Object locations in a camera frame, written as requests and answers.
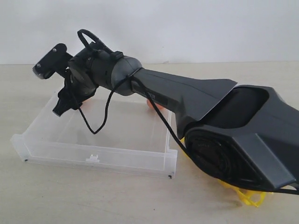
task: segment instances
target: clear plastic tray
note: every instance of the clear plastic tray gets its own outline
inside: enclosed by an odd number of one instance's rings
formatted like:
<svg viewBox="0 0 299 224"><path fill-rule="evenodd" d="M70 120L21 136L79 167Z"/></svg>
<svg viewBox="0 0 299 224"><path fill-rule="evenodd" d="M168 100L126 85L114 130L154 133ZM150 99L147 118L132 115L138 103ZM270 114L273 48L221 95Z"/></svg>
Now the clear plastic tray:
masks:
<svg viewBox="0 0 299 224"><path fill-rule="evenodd" d="M173 178L177 150L170 149L170 133L145 99L140 102L112 99L105 127L96 135L85 125L79 111L61 117L52 109L55 93L23 134L12 144L25 162L120 173ZM103 121L106 98L91 98L82 110L93 130ZM171 123L172 113L162 110Z"/></svg>

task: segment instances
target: orange object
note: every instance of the orange object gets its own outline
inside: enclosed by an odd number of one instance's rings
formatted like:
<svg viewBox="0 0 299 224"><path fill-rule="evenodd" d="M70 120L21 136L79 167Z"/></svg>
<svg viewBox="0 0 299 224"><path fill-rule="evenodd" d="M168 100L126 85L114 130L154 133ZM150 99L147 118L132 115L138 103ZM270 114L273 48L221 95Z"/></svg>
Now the orange object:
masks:
<svg viewBox="0 0 299 224"><path fill-rule="evenodd" d="M150 101L148 99L146 100L146 103L147 103L147 105L149 106L150 109L154 109L153 105L150 103ZM164 108L159 104L156 104L156 106L158 107L159 110Z"/></svg>

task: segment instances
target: robotic arm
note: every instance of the robotic arm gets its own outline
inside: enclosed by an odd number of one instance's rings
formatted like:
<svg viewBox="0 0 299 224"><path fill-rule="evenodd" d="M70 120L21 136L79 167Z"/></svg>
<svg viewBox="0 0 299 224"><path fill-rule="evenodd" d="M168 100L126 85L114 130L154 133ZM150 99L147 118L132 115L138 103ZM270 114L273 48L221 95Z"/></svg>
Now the robotic arm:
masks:
<svg viewBox="0 0 299 224"><path fill-rule="evenodd" d="M57 116L79 110L88 125L80 106L98 87L111 90L108 103L114 92L136 93L150 100L175 141L206 174L243 189L299 194L299 111L273 88L147 70L87 30L78 36L85 48L75 56L60 43L33 67L41 79L55 72L64 78L53 109ZM175 114L178 136L155 103ZM88 127L96 134L104 124L95 132ZM283 188L288 185L295 190Z"/></svg>

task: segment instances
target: white wall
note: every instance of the white wall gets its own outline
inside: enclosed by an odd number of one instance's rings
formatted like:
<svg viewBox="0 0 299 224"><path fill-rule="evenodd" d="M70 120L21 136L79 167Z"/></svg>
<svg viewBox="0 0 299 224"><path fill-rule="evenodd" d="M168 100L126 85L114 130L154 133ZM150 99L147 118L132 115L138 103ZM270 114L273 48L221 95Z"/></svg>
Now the white wall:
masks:
<svg viewBox="0 0 299 224"><path fill-rule="evenodd" d="M299 60L299 0L1 0L0 63L36 63L86 28L143 63Z"/></svg>

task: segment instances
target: table surface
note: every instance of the table surface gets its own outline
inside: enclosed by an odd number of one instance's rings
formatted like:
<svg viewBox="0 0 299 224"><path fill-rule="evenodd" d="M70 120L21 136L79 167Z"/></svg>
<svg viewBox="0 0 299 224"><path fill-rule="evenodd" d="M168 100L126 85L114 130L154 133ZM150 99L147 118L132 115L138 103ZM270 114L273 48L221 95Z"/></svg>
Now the table surface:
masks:
<svg viewBox="0 0 299 224"><path fill-rule="evenodd" d="M240 84L274 87L299 109L299 62L159 64L145 68L194 78L230 78ZM297 196L274 194L261 207L202 173L177 147L172 180L73 168L26 164L10 138L23 133L62 85L58 75L36 78L31 65L1 65L1 224L293 224Z"/></svg>

